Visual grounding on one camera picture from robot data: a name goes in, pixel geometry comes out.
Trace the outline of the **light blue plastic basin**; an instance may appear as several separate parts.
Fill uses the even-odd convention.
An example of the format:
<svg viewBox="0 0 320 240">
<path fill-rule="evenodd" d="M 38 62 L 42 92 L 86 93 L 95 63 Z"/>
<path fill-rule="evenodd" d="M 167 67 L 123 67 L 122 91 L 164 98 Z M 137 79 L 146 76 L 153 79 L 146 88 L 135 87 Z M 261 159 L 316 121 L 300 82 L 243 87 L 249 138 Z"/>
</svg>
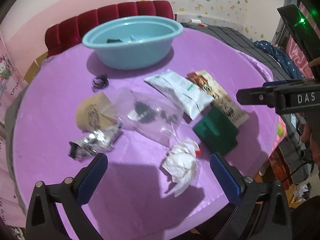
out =
<svg viewBox="0 0 320 240">
<path fill-rule="evenodd" d="M 130 16 L 96 26 L 84 35 L 82 44 L 93 49 L 110 68 L 137 70 L 162 61 L 169 54 L 174 38 L 182 33 L 183 26 L 169 18 Z M 131 41 L 131 35 L 142 40 Z M 106 43 L 109 38 L 123 43 Z"/>
</svg>

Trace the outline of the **black rubber glove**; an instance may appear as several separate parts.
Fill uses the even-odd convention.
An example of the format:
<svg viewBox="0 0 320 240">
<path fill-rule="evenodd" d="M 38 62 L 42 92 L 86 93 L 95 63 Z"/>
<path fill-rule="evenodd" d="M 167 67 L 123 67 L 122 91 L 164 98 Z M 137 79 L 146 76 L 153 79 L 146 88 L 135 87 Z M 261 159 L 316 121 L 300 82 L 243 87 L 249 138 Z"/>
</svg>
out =
<svg viewBox="0 0 320 240">
<path fill-rule="evenodd" d="M 123 41 L 120 39 L 109 38 L 109 39 L 107 39 L 106 43 L 123 43 Z"/>
</svg>

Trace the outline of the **silver foil wrapper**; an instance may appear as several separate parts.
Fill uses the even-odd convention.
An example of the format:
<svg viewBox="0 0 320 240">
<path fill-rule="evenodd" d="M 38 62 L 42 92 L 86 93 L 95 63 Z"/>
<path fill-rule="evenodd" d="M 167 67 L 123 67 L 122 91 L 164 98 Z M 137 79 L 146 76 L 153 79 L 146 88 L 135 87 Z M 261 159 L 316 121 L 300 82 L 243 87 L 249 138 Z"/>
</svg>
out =
<svg viewBox="0 0 320 240">
<path fill-rule="evenodd" d="M 70 141 L 69 156 L 74 160 L 83 161 L 94 158 L 98 153 L 110 152 L 121 134 L 122 124 L 97 129 L 80 139 Z"/>
</svg>

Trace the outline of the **green scouring pad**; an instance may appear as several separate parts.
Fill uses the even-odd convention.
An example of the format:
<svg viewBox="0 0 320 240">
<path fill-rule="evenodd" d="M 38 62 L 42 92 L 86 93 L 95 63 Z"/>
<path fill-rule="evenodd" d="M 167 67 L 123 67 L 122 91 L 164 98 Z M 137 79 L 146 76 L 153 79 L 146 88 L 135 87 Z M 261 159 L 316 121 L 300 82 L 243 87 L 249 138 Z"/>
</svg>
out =
<svg viewBox="0 0 320 240">
<path fill-rule="evenodd" d="M 193 127 L 193 132 L 207 146 L 210 153 L 220 153 L 223 157 L 238 145 L 238 128 L 214 106 Z"/>
</svg>

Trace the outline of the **brown snack packet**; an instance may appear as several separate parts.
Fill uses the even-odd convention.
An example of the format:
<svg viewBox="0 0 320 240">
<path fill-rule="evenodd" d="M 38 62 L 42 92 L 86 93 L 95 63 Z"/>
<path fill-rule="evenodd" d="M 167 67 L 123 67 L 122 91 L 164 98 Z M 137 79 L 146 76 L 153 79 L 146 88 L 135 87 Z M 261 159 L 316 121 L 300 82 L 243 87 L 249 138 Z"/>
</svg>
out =
<svg viewBox="0 0 320 240">
<path fill-rule="evenodd" d="M 231 123 L 239 128 L 248 119 L 243 111 L 223 89 L 223 87 L 205 70 L 187 74 L 187 78 L 214 98 L 212 105 L 222 111 Z"/>
</svg>

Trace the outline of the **cardboard box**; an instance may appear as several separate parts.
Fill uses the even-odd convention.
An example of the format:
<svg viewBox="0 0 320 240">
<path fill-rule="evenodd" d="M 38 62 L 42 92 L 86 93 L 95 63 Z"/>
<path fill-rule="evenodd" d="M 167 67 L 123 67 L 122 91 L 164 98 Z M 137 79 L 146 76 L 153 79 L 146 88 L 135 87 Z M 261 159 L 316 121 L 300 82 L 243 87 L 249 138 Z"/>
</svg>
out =
<svg viewBox="0 0 320 240">
<path fill-rule="evenodd" d="M 42 54 L 32 62 L 32 64 L 30 65 L 29 69 L 27 70 L 24 76 L 24 80 L 26 81 L 26 83 L 30 83 L 34 79 L 34 77 L 39 72 L 43 61 L 47 58 L 47 56 L 48 56 L 48 52 L 45 52 L 44 54 Z"/>
</svg>

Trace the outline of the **grey plaid bedding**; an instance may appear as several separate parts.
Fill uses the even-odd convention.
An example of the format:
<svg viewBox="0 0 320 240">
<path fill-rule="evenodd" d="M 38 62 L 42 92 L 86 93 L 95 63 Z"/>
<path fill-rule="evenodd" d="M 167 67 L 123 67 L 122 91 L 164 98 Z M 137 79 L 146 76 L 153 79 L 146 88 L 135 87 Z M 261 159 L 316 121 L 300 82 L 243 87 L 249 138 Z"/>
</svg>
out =
<svg viewBox="0 0 320 240">
<path fill-rule="evenodd" d="M 252 41 L 232 28 L 219 27 L 214 25 L 208 25 L 208 27 L 199 27 L 197 25 L 186 22 L 182 22 L 182 25 L 185 28 L 198 30 L 214 38 L 217 38 L 230 47 L 260 61 L 271 70 L 275 81 L 291 79 L 291 77 L 285 72 L 285 70 L 283 70 L 278 61 L 276 61 L 266 52 L 254 46 Z"/>
</svg>

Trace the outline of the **purple quilted table cover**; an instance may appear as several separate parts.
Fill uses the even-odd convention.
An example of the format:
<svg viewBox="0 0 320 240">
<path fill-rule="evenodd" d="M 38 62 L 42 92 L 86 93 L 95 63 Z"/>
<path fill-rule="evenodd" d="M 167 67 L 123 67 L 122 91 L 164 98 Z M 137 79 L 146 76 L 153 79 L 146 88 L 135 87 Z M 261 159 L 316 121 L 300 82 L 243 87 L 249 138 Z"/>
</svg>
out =
<svg viewBox="0 0 320 240">
<path fill-rule="evenodd" d="M 163 95 L 145 78 L 172 70 L 182 77 L 207 71 L 234 98 L 242 88 L 260 87 L 273 80 L 271 70 L 249 53 L 240 54 L 218 39 L 185 29 L 174 39 L 169 55 L 159 64 L 141 70 L 115 70 L 82 45 L 49 58 L 33 79 L 21 102 L 13 136 L 17 187 L 24 204 L 38 181 L 62 182 L 87 165 L 69 156 L 69 142 L 83 133 L 75 113 L 82 100 L 93 95 L 92 81 L 106 74 L 105 95 L 116 102 L 127 92 Z M 168 148 L 179 140 L 198 141 L 195 121 L 185 115 L 175 134 L 160 135 L 154 123 L 142 128 L 124 121 L 124 131 L 108 152 L 108 169 L 84 206 L 84 211 L 105 239 L 170 239 L 213 217 L 228 200 L 213 175 L 210 153 L 201 145 L 197 174 L 178 197 L 169 192 L 170 179 L 161 170 Z"/>
</svg>

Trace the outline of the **white bottle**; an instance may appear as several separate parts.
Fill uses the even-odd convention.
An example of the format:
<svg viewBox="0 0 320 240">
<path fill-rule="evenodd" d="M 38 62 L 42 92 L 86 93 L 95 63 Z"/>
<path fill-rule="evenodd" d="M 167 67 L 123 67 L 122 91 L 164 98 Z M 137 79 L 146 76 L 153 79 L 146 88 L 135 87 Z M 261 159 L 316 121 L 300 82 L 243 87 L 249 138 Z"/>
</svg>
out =
<svg viewBox="0 0 320 240">
<path fill-rule="evenodd" d="M 201 20 L 199 20 L 199 19 L 190 19 L 190 20 L 189 20 L 189 23 L 190 23 L 190 24 L 199 25 L 199 24 L 201 24 L 202 22 L 201 22 Z"/>
</svg>

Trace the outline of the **red velvet tufted headboard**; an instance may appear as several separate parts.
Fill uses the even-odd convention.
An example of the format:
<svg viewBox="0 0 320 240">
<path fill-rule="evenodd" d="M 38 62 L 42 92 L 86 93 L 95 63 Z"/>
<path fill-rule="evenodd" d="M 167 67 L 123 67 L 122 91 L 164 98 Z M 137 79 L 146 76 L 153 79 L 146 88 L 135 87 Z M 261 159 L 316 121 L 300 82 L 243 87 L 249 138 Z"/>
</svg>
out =
<svg viewBox="0 0 320 240">
<path fill-rule="evenodd" d="M 160 16 L 174 20 L 168 1 L 139 1 L 108 5 L 84 12 L 47 29 L 44 41 L 48 57 L 80 44 L 84 35 L 96 26 L 130 16 Z"/>
</svg>

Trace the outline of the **yellow-green ball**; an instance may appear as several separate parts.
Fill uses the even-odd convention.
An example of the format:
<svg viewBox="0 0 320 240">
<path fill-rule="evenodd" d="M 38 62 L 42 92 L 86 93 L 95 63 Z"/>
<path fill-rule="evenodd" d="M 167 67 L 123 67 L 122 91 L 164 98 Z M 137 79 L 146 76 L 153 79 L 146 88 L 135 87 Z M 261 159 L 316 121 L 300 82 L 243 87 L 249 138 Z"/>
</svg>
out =
<svg viewBox="0 0 320 240">
<path fill-rule="evenodd" d="M 283 134 L 284 134 L 283 126 L 281 124 L 278 124 L 277 136 L 282 137 Z"/>
</svg>

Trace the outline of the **white snack packet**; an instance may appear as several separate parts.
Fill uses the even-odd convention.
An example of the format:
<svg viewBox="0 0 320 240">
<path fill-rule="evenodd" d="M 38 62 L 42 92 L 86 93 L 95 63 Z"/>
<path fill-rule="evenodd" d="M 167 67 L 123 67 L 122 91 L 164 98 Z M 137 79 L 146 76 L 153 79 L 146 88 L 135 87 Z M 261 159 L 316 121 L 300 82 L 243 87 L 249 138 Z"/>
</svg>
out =
<svg viewBox="0 0 320 240">
<path fill-rule="evenodd" d="M 191 120 L 195 120 L 214 101 L 214 98 L 198 85 L 169 69 L 146 77 L 144 81 L 174 104 L 181 106 Z"/>
</svg>

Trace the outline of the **clear zip bag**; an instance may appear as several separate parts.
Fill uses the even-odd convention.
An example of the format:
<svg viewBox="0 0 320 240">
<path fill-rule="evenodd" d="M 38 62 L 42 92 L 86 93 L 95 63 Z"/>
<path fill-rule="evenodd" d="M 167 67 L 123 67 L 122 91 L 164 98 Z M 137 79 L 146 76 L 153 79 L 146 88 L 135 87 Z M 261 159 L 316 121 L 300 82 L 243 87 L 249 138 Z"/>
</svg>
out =
<svg viewBox="0 0 320 240">
<path fill-rule="evenodd" d="M 149 94 L 121 88 L 110 99 L 116 121 L 122 128 L 169 147 L 177 137 L 176 130 L 183 109 L 162 94 Z"/>
</svg>

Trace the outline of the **pink Hello Kitty curtain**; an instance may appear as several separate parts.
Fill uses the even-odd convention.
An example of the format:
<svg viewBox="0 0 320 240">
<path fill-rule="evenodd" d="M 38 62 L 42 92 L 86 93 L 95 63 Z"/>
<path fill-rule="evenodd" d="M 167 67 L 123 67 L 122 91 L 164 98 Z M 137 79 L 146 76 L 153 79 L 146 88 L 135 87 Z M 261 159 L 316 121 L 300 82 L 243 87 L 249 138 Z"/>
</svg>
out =
<svg viewBox="0 0 320 240">
<path fill-rule="evenodd" d="M 23 82 L 12 65 L 9 54 L 1 41 L 1 127 L 5 125 L 5 114 L 18 94 Z M 6 147 L 9 139 L 1 132 L 1 219 L 8 226 L 25 227 L 26 217 L 18 203 L 14 181 L 9 172 Z"/>
</svg>

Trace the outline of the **dark blue star cloth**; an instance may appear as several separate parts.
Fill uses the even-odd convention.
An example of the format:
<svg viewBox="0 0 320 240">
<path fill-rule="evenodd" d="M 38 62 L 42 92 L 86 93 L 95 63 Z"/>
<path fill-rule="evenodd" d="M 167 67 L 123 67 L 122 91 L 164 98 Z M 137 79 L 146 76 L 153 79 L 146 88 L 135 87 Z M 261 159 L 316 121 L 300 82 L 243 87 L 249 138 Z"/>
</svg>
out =
<svg viewBox="0 0 320 240">
<path fill-rule="evenodd" d="M 287 53 L 270 42 L 265 40 L 255 41 L 253 45 L 270 55 L 291 79 L 302 79 L 305 77 Z"/>
</svg>

